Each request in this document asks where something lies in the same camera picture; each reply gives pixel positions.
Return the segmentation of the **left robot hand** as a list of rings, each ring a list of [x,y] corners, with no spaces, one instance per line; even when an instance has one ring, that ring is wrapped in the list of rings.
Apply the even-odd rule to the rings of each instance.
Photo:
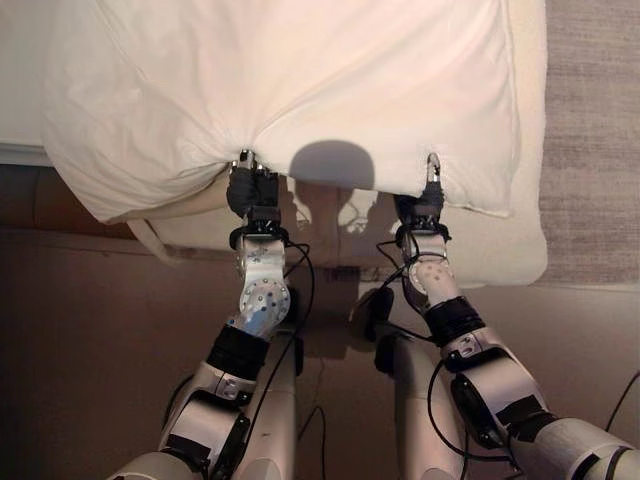
[[[239,218],[252,207],[277,207],[279,175],[258,162],[253,150],[243,149],[233,161],[226,190],[227,204]]]

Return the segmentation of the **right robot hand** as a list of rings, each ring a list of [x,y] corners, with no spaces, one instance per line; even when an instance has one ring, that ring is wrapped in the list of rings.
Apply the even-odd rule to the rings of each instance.
[[[435,152],[430,153],[427,157],[427,178],[422,193],[418,197],[394,196],[395,210],[402,225],[429,229],[439,223],[444,206],[440,170],[439,156]]]

